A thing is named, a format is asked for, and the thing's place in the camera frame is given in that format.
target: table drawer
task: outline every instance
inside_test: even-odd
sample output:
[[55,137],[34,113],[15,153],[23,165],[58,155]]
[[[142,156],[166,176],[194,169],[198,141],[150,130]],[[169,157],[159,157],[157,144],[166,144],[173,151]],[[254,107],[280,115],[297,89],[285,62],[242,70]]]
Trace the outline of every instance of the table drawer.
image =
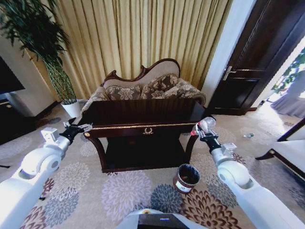
[[166,135],[170,133],[191,132],[195,123],[187,124],[161,124],[141,126],[112,126],[94,127],[86,135],[91,137],[138,136],[138,135]]

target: door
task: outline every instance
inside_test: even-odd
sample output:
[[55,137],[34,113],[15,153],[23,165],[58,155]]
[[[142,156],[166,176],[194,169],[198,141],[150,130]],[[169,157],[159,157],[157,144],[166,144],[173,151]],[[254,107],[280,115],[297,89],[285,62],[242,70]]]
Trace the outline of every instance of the door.
[[304,0],[257,0],[208,109],[244,115],[305,34]]

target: dark wooden table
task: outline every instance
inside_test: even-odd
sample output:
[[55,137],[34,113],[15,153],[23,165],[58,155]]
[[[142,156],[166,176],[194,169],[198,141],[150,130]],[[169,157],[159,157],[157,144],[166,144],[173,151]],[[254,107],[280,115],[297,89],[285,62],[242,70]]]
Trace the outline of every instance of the dark wooden table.
[[[207,114],[193,99],[95,101],[79,124],[93,123],[84,133],[96,147],[102,171],[178,167],[189,163],[198,136],[184,151],[179,136],[191,132]],[[99,140],[106,137],[105,153]]]

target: carpet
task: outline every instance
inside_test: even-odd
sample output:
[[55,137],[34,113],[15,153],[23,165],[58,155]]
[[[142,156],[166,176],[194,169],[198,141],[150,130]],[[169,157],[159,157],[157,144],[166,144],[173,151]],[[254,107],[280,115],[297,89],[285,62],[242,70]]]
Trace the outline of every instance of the carpet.
[[[304,181],[276,158],[254,159],[267,152],[270,144],[290,128],[285,122],[295,124],[298,119],[279,116],[267,105],[244,116],[216,115],[215,118],[214,130],[219,141],[233,142],[238,147],[234,159],[305,222]],[[0,168],[0,182],[14,173],[29,151],[43,145],[40,130],[49,126],[62,132],[62,121],[69,117],[58,105],[43,119],[36,131],[0,146],[0,165],[11,166]],[[244,138],[248,133],[254,137]],[[188,138],[186,134],[180,137],[184,148]],[[106,148],[107,140],[101,142]],[[173,187],[177,168],[102,173],[94,146],[78,135],[59,170],[45,183],[46,199],[37,201],[21,228],[112,229],[130,212],[142,208],[180,213],[213,229],[254,228],[233,193],[217,177],[208,147],[199,140],[194,145],[191,164],[199,170],[201,180],[190,194],[183,195]]]

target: white robotic arm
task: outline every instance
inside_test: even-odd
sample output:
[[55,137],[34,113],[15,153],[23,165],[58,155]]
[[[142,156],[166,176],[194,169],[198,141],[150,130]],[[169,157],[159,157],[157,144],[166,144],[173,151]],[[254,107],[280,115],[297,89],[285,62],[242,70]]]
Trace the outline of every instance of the white robotic arm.
[[89,131],[91,125],[70,125],[58,134],[55,128],[41,131],[43,148],[28,153],[11,178],[0,184],[0,229],[18,229],[41,196],[45,181],[59,168],[68,146],[77,133]]
[[248,169],[233,160],[233,143],[220,145],[217,134],[210,130],[212,118],[206,118],[196,125],[200,140],[207,143],[218,168],[218,177],[232,190],[239,206],[257,228],[303,229],[305,225],[272,192],[262,187]]

